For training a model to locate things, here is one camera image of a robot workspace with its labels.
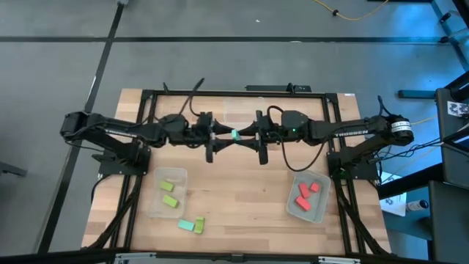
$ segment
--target small block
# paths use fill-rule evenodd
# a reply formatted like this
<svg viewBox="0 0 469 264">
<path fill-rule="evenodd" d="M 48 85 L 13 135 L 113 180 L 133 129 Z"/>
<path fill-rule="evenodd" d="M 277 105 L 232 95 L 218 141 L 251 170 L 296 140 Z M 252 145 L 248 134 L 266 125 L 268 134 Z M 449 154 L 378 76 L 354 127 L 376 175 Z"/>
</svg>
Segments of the small block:
<svg viewBox="0 0 469 264">
<path fill-rule="evenodd" d="M 320 189 L 320 185 L 317 183 L 313 183 L 311 184 L 311 187 L 309 189 L 312 190 L 313 192 L 318 192 Z"/>
<path fill-rule="evenodd" d="M 176 208 L 179 204 L 179 201 L 173 197 L 170 197 L 168 194 L 163 197 L 163 202 L 167 205 L 171 206 L 172 208 Z"/>
<path fill-rule="evenodd" d="M 232 130 L 232 138 L 233 138 L 234 140 L 241 140 L 241 136 L 240 136 L 240 134 L 237 132 L 236 129 L 233 129 L 233 130 Z"/>
<path fill-rule="evenodd" d="M 193 223 L 186 221 L 186 220 L 179 219 L 179 223 L 177 224 L 177 226 L 184 230 L 189 230 L 189 231 L 193 230 Z"/>
<path fill-rule="evenodd" d="M 306 201 L 306 199 L 304 199 L 301 195 L 299 197 L 296 197 L 295 202 L 303 210 L 311 209 L 311 205 L 309 204 L 309 202 Z"/>
<path fill-rule="evenodd" d="M 174 189 L 174 185 L 171 184 L 171 183 L 168 183 L 167 181 L 160 181 L 160 188 L 162 188 L 163 190 L 167 190 L 167 191 L 173 191 Z"/>
<path fill-rule="evenodd" d="M 204 222 L 205 222 L 205 218 L 197 217 L 196 218 L 196 228 L 194 228 L 193 231 L 197 234 L 202 234 L 202 232 L 204 232 Z"/>
<path fill-rule="evenodd" d="M 300 193 L 301 193 L 301 196 L 306 199 L 308 197 L 310 197 L 310 193 L 309 193 L 309 190 L 308 190 L 308 185 L 306 185 L 306 183 L 300 183 L 298 184 L 298 188 L 300 189 Z"/>
</svg>

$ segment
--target concrete floor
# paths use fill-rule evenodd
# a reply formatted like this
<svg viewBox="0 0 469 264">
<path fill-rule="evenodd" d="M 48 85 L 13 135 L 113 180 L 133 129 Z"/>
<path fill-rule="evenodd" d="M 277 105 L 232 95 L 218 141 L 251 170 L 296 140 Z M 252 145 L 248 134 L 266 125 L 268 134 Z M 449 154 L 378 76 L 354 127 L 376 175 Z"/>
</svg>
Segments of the concrete floor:
<svg viewBox="0 0 469 264">
<path fill-rule="evenodd" d="M 325 2 L 350 17 L 379 5 L 366 0 Z M 451 6 L 445 3 L 444 8 Z M 49 0 L 40 5 L 33 0 L 1 1 L 0 37 L 106 36 L 115 11 L 114 0 Z M 117 36 L 442 37 L 437 20 L 430 4 L 390 3 L 354 22 L 333 18 L 309 0 L 139 0 L 124 10 Z M 0 255 L 36 250 L 69 149 L 59 136 L 63 115 L 83 108 L 103 46 L 0 43 L 0 161 L 29 171 L 25 178 L 0 176 Z M 93 111 L 113 116 L 122 88 L 160 89 L 165 81 L 172 89 L 189 89 L 205 77 L 201 89 L 293 82 L 309 84 L 315 92 L 355 93 L 362 117 L 377 113 L 376 98 L 382 95 L 391 112 L 417 121 L 436 114 L 435 103 L 400 100 L 396 91 L 436 89 L 463 72 L 450 45 L 115 43 Z M 414 132 L 416 143 L 436 138 L 437 120 L 414 127 Z M 98 168 L 91 154 L 83 150 L 78 157 L 51 251 L 74 250 L 81 244 Z M 433 151 L 399 174 L 440 160 L 440 152 Z M 391 159 L 384 170 L 395 172 L 408 161 Z M 391 232 L 390 239 L 394 253 L 425 258 L 423 240 Z"/>
</svg>

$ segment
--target red block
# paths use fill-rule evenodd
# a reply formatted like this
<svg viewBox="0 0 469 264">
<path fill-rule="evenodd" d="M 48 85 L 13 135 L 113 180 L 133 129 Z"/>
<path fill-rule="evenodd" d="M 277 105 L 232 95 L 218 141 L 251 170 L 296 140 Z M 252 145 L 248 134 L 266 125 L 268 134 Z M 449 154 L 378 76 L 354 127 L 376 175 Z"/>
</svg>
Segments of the red block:
<svg viewBox="0 0 469 264">
<path fill-rule="evenodd" d="M 306 183 L 300 183 L 298 184 L 298 188 L 300 189 L 301 196 L 303 198 L 308 198 L 310 196 L 309 190 L 308 190 L 308 185 Z"/>
<path fill-rule="evenodd" d="M 308 201 L 306 201 L 306 199 L 302 198 L 302 196 L 300 195 L 299 197 L 296 197 L 295 199 L 295 202 L 298 206 L 301 207 L 301 209 L 303 210 L 309 210 L 311 209 L 311 205 L 309 204 Z"/>
<path fill-rule="evenodd" d="M 317 183 L 313 183 L 311 184 L 311 187 L 309 189 L 312 190 L 313 192 L 318 192 L 320 189 L 320 185 Z"/>
</svg>

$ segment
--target wooden tabletop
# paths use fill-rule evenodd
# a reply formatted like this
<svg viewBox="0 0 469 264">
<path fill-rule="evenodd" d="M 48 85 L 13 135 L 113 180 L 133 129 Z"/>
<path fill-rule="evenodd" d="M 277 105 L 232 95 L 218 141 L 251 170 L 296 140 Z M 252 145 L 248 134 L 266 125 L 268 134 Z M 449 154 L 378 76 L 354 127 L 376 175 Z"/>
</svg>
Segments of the wooden tabletop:
<svg viewBox="0 0 469 264">
<path fill-rule="evenodd" d="M 122 90 L 116 118 L 136 121 L 141 91 Z M 342 119 L 359 119 L 355 96 L 338 96 Z M 158 96 L 157 117 L 178 112 L 185 99 L 183 96 Z M 252 123 L 254 110 L 265 112 L 270 105 L 301 111 L 313 120 L 324 120 L 320 99 L 198 96 L 193 99 L 195 112 L 212 111 L 219 122 L 236 128 Z M 329 111 L 333 118 L 332 106 Z M 183 114 L 190 123 L 196 121 L 188 108 Z M 274 122 L 280 122 L 277 111 L 272 111 L 272 118 Z M 349 137 L 347 145 L 354 146 L 363 140 L 363 136 Z M 285 146 L 288 161 L 294 168 L 304 167 L 319 150 L 319 146 L 309 147 L 303 142 L 287 143 Z M 294 176 L 285 166 L 280 146 L 269 145 L 268 149 L 269 162 L 262 166 L 259 165 L 257 153 L 237 145 L 214 155 L 212 164 L 205 162 L 203 147 L 192 150 L 184 146 L 166 145 L 152 149 L 149 174 L 143 179 L 130 248 L 172 252 L 344 254 L 334 187 L 330 188 L 321 224 L 312 224 L 289 215 L 285 205 Z M 324 147 L 311 171 L 328 175 L 327 149 L 327 146 Z M 188 192 L 183 218 L 195 221 L 197 216 L 205 217 L 203 234 L 181 230 L 177 219 L 153 219 L 147 215 L 157 188 L 153 178 L 157 167 L 187 170 Z M 83 246 L 94 242 L 114 217 L 122 179 L 123 176 L 110 176 L 97 187 Z M 365 180 L 355 180 L 354 184 L 363 223 L 380 245 L 390 251 L 376 190 Z M 123 245 L 127 219 L 122 223 L 118 246 Z M 349 232 L 352 248 L 356 252 L 355 230 L 350 220 Z"/>
</svg>

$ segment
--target green block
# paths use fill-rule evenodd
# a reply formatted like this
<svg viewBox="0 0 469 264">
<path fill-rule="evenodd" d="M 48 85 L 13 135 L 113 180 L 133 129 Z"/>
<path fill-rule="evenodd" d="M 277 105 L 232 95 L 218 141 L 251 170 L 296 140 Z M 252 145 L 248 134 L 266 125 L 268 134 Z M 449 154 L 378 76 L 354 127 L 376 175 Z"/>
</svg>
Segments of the green block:
<svg viewBox="0 0 469 264">
<path fill-rule="evenodd" d="M 172 208 L 176 208 L 179 204 L 179 201 L 173 197 L 170 197 L 168 194 L 163 197 L 163 202 L 167 205 L 171 206 Z"/>
<path fill-rule="evenodd" d="M 189 231 L 193 230 L 193 223 L 186 221 L 186 220 L 179 219 L 179 224 L 177 224 L 177 226 L 185 230 L 189 230 Z"/>
<path fill-rule="evenodd" d="M 232 138 L 233 138 L 234 140 L 241 140 L 241 136 L 240 136 L 240 134 L 237 132 L 236 129 L 233 129 L 233 130 L 232 130 Z"/>
<path fill-rule="evenodd" d="M 202 234 L 204 232 L 204 223 L 205 223 L 205 218 L 199 216 L 196 218 L 196 227 L 194 228 L 194 232 L 197 234 Z"/>
<path fill-rule="evenodd" d="M 162 188 L 163 190 L 167 190 L 167 191 L 173 191 L 174 185 L 162 180 L 160 181 L 160 188 Z"/>
</svg>

